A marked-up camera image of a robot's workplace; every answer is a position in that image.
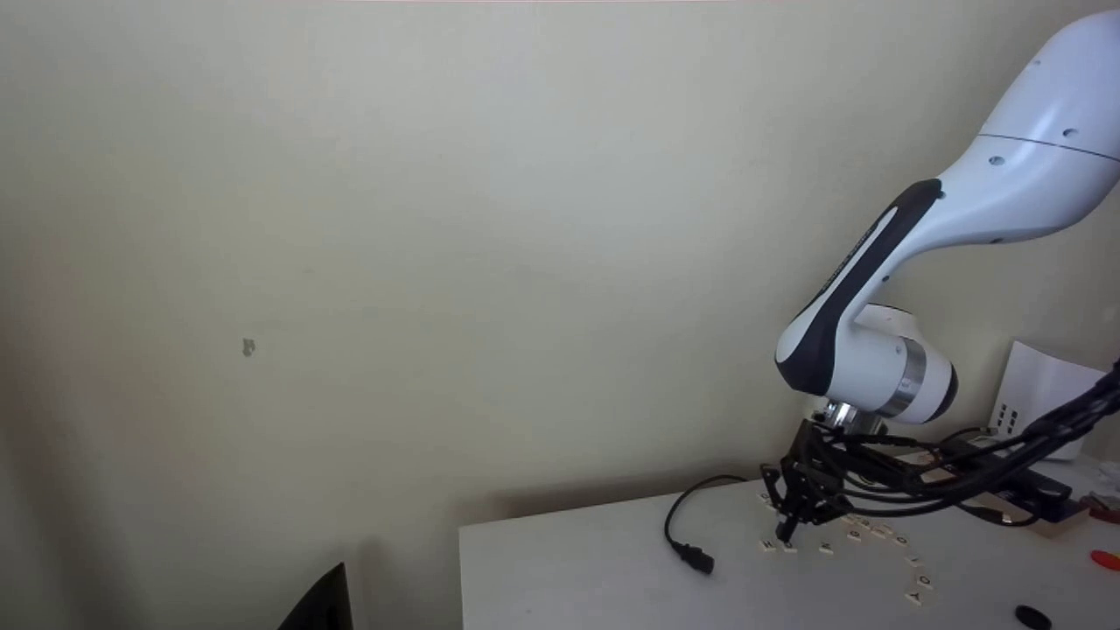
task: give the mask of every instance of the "wire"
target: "wire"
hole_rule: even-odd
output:
[[[670,551],[672,551],[681,565],[688,565],[696,574],[709,574],[709,570],[713,570],[713,558],[702,552],[701,547],[680,542],[680,540],[672,534],[672,523],[675,523],[675,510],[680,510],[696,491],[722,486],[722,483],[744,483],[744,476],[707,476],[707,478],[686,486],[686,491],[672,500],[672,509],[665,510],[665,523],[660,523],[660,534],[665,534]]]

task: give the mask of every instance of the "table surface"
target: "table surface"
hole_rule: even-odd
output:
[[[717,567],[694,574],[660,542],[672,496],[555,510],[458,533],[467,630],[1017,630],[1032,604],[1058,630],[1120,630],[1120,530],[1058,540],[959,510],[843,517],[769,551],[776,516],[761,483],[688,496],[675,534]]]

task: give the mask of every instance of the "robotic arm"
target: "robotic arm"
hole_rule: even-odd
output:
[[[915,323],[868,307],[915,255],[1060,232],[1120,178],[1120,10],[1060,27],[1014,78],[967,154],[915,183],[776,343],[784,383],[861,412],[927,423],[957,372]]]

